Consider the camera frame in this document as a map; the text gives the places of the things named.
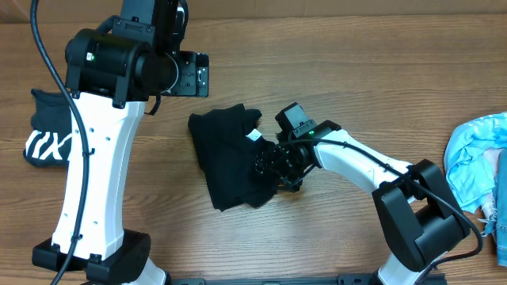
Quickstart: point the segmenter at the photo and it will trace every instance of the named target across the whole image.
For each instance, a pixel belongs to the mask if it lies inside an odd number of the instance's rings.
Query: wood grain surface
[[[61,74],[67,41],[96,25],[40,27]],[[274,116],[297,101],[317,122],[332,120],[389,156],[442,166],[455,127],[505,111],[505,35],[507,15],[192,21],[182,48],[209,53],[211,95],[164,98],[157,116],[143,119],[124,226],[149,233],[151,258],[176,278],[375,271],[389,249],[372,199],[333,173],[316,170],[302,191],[257,210],[214,210],[189,115],[244,103],[262,111],[260,131],[274,139]],[[0,39],[0,284],[48,284],[54,272],[33,267],[31,252],[58,222],[66,170],[35,169],[21,152],[34,112],[29,90],[56,86],[28,25],[0,25]],[[475,245],[469,237],[452,253]],[[450,284],[507,282],[490,237],[479,256],[440,270]],[[68,273],[64,280],[85,278]]]

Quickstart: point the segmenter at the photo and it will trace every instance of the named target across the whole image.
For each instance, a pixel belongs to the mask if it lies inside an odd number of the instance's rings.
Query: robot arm
[[[358,146],[401,173],[407,172],[408,166],[410,166],[408,162],[389,158],[357,142],[346,130],[332,131],[322,139]],[[386,171],[382,166],[348,147],[323,142],[314,147],[314,153],[318,164],[323,169],[342,175],[370,195],[383,182],[392,182],[398,179],[393,173]]]
[[[444,175],[432,162],[411,165],[389,158],[357,142],[333,122],[317,125],[296,103],[282,110],[276,121],[282,129],[277,135],[280,143],[258,160],[263,164],[260,169],[275,170],[285,189],[294,191],[305,169],[316,165],[371,194],[393,253],[379,270],[384,284],[414,283],[419,272],[470,234],[470,223],[462,219]],[[414,213],[410,203],[415,199],[427,199],[428,205]]]

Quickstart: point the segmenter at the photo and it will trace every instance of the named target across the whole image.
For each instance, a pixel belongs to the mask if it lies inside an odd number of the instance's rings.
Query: blue fabric
[[[495,187],[494,172],[482,156],[489,148],[507,147],[507,112],[457,127],[445,150],[446,177],[459,206],[474,213]]]
[[[507,150],[500,154],[497,180],[498,265],[507,266]]]

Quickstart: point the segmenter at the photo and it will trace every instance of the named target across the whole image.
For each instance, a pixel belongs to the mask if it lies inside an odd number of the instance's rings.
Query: clothing tag
[[[262,134],[257,129],[254,129],[251,133],[246,135],[246,137],[256,142],[260,137],[262,137]]]

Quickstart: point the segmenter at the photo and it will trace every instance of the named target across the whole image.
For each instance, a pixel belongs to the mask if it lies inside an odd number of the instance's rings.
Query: black cable
[[[183,14],[185,15],[185,19],[183,20],[183,27],[181,29],[181,33],[179,34],[178,44],[181,44],[183,39],[185,38],[185,32],[187,30],[187,25],[189,24],[189,4],[186,0],[180,0],[181,8],[183,8]]]
[[[420,185],[419,183],[417,183],[416,181],[414,181],[413,179],[411,179],[410,177],[408,177],[406,174],[400,173],[398,170],[393,169],[387,163],[382,162],[380,159],[378,159],[377,157],[375,157],[373,154],[370,154],[366,150],[363,150],[362,148],[360,148],[358,146],[354,146],[354,145],[352,145],[350,143],[336,142],[336,141],[329,140],[329,139],[298,139],[298,140],[293,140],[293,141],[290,141],[290,142],[279,143],[279,144],[277,144],[275,146],[275,148],[281,147],[281,146],[287,146],[287,145],[291,145],[291,144],[296,144],[296,143],[329,143],[329,144],[333,144],[333,145],[337,145],[337,146],[348,147],[351,150],[355,150],[358,153],[363,154],[365,157],[367,157],[370,160],[372,160],[374,163],[380,165],[385,170],[387,170],[387,171],[393,173],[394,175],[396,175],[398,177],[401,177],[404,180],[408,181],[408,183],[410,183],[415,188],[417,188],[417,190],[425,193],[427,196],[429,196],[429,197],[431,197],[431,198],[433,198],[435,200],[438,200],[440,203],[442,203],[444,206],[446,206],[446,208],[448,208],[449,210],[451,210],[456,216],[458,216],[460,219],[462,219],[463,221],[465,221],[465,223],[472,229],[472,231],[474,232],[475,236],[477,237],[477,247],[474,250],[470,251],[469,253],[457,254],[455,256],[445,257],[445,258],[442,258],[442,259],[439,259],[439,260],[436,260],[436,261],[432,262],[421,273],[421,275],[419,276],[419,278],[415,282],[416,284],[418,284],[420,281],[422,281],[434,268],[436,268],[436,266],[438,266],[440,264],[443,264],[444,262],[449,262],[449,261],[454,261],[454,260],[460,260],[460,259],[463,259],[463,258],[473,257],[473,256],[476,256],[477,254],[479,254],[482,251],[482,247],[484,246],[484,242],[482,240],[481,232],[478,230],[477,226],[475,226],[474,223],[469,218],[467,218],[465,215],[463,215],[462,213],[460,213],[452,205],[450,205],[449,203],[447,203],[446,201],[444,201],[443,199],[441,199],[439,196],[435,195],[434,193],[432,193],[431,191],[429,191],[428,189],[426,189],[425,187],[423,187],[422,185]]]
[[[44,45],[42,44],[42,39],[40,38],[39,34],[39,28],[37,26],[37,6],[39,5],[39,0],[32,0],[32,6],[30,9],[30,24],[32,26],[32,34],[33,38],[35,39],[35,43],[37,45],[37,48],[39,49],[40,55],[42,55],[42,59],[44,60],[44,63],[46,63],[46,66],[49,69],[49,72],[55,79],[56,85],[58,85],[60,91],[62,91],[63,96],[67,100],[67,103],[69,104],[69,107],[71,108],[72,113],[74,114],[74,118],[76,120],[76,123],[78,125],[78,131],[81,135],[81,143],[82,143],[82,149],[83,149],[83,159],[82,159],[82,185],[81,185],[81,197],[79,198],[79,206],[78,206],[78,213],[76,215],[76,221],[74,225],[74,233],[72,234],[71,238],[71,247],[69,248],[69,252],[67,253],[67,257],[65,258],[65,261],[63,262],[62,267],[60,268],[58,274],[55,276],[53,281],[51,282],[51,285],[56,285],[63,276],[63,273],[67,270],[69,267],[69,264],[71,263],[72,256],[74,255],[74,251],[76,249],[76,245],[78,244],[78,240],[81,238],[79,235],[79,231],[81,229],[81,221],[82,221],[82,214],[85,209],[85,202],[86,202],[86,192],[88,190],[88,177],[89,177],[89,170],[90,170],[90,153],[89,153],[89,147],[88,147],[88,138],[86,137],[86,130],[85,125],[82,122],[81,115],[79,114],[79,110],[76,107],[76,104],[72,100],[71,95],[67,91],[65,85],[63,84],[62,79],[58,75],[58,72],[55,69],[55,66],[53,66],[53,63],[49,59],[48,53],[46,52],[46,49],[44,48]]]

